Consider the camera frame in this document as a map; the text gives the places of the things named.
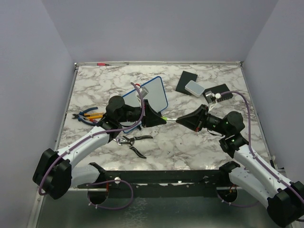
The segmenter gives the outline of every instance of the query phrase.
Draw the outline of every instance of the gray wall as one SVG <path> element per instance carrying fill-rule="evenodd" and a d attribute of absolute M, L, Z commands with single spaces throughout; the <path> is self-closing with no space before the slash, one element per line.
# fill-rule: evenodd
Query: gray wall
<path fill-rule="evenodd" d="M 280 0 L 249 52 L 245 76 L 272 154 L 304 182 L 304 1 Z"/>
<path fill-rule="evenodd" d="M 22 228 L 41 153 L 54 147 L 73 62 L 40 0 L 0 4 L 0 227 Z"/>
<path fill-rule="evenodd" d="M 75 62 L 240 61 L 277 0 L 42 0 Z"/>

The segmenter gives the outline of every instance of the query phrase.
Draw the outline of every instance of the pliers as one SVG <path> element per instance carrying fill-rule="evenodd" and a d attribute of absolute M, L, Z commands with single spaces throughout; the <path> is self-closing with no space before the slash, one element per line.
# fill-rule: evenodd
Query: pliers
<path fill-rule="evenodd" d="M 131 150 L 133 150 L 138 157 L 140 158 L 145 158 L 145 156 L 143 156 L 133 145 L 135 143 L 135 140 L 142 140 L 142 139 L 153 139 L 152 136 L 149 136 L 149 135 L 142 135 L 142 136 L 135 136 L 131 139 L 129 139 L 128 137 L 124 136 L 123 135 L 123 138 L 115 138 L 113 139 L 114 141 L 117 142 L 118 145 L 122 146 L 123 144 L 127 144 L 129 146 L 129 148 Z"/>
<path fill-rule="evenodd" d="M 88 112 L 96 109 L 98 109 L 98 107 L 88 108 L 78 114 L 73 114 L 73 119 L 78 119 L 78 121 L 84 122 L 85 124 L 90 126 L 96 126 L 97 121 L 93 119 L 102 118 L 103 113 L 87 114 Z"/>

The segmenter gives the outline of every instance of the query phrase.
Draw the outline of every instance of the blue-handled pliers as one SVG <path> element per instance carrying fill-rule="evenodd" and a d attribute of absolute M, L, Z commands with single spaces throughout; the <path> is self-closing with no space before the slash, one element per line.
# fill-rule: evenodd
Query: blue-handled pliers
<path fill-rule="evenodd" d="M 98 107 L 93 107 L 93 108 L 88 108 L 78 114 L 73 114 L 73 119 L 78 119 L 78 121 L 81 121 L 87 125 L 90 125 L 90 126 L 96 126 L 96 123 L 97 121 L 94 123 L 94 122 L 91 122 L 88 118 L 85 117 L 85 114 L 92 111 L 92 110 L 96 110 L 98 109 Z"/>

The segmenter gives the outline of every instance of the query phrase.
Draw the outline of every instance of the marble tabletop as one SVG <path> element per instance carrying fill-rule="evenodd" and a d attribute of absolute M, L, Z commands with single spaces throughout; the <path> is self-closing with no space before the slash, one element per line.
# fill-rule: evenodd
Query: marble tabletop
<path fill-rule="evenodd" d="M 183 71 L 197 74 L 197 82 L 205 88 L 226 83 L 230 90 L 240 91 L 250 100 L 239 66 L 80 66 L 59 148 L 71 144 L 92 128 L 72 119 L 72 114 L 94 106 L 98 106 L 98 112 L 105 112 L 110 97 L 124 95 L 133 89 L 130 82 L 143 84 L 156 76 L 162 77 L 169 103 L 168 108 L 162 112 L 166 117 L 177 118 L 196 110 L 201 104 L 207 105 L 203 96 L 197 98 L 175 91 Z M 211 113 L 224 117 L 234 110 L 242 113 L 246 127 L 241 133 L 248 138 L 248 117 L 240 96 L 220 102 Z M 268 160 L 252 106 L 251 123 L 252 146 Z M 175 122 L 168 122 L 166 125 L 143 128 L 141 131 L 135 129 L 128 135 L 154 137 L 153 140 L 137 141 L 135 145 L 147 159 L 139 158 L 128 146 L 118 146 L 112 141 L 92 152 L 78 166 L 96 162 L 106 170 L 204 170 L 217 169 L 231 160 L 219 145 L 221 137 L 213 136 L 204 129 L 196 133 Z"/>

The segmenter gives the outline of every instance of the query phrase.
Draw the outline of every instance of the blue frame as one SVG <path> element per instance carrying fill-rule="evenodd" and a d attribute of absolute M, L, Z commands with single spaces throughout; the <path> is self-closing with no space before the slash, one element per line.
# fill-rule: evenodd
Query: blue frame
<path fill-rule="evenodd" d="M 163 109 L 160 110 L 160 112 L 162 112 L 162 111 L 165 110 L 165 109 L 168 107 L 168 105 L 169 105 L 168 99 L 167 99 L 167 96 L 166 96 L 165 87 L 163 86 L 162 77 L 156 76 L 155 78 L 152 78 L 150 81 L 147 81 L 146 83 L 142 84 L 141 87 L 144 86 L 144 85 L 146 85 L 146 84 L 148 84 L 149 82 L 151 82 L 151 81 L 157 79 L 158 77 L 161 79 L 162 89 L 163 89 L 163 92 L 165 93 L 165 98 L 166 98 L 166 102 L 167 102 L 167 106 L 166 106 L 165 108 L 163 108 Z M 131 90 L 130 92 L 126 93 L 125 95 L 123 95 L 123 97 L 129 95 L 130 93 L 133 93 L 134 91 L 136 91 L 136 89 Z M 127 131 L 127 132 L 125 132 L 125 131 L 123 131 L 123 132 L 124 132 L 124 133 L 129 133 L 129 132 L 133 131 L 134 128 L 130 129 L 130 130 Z"/>

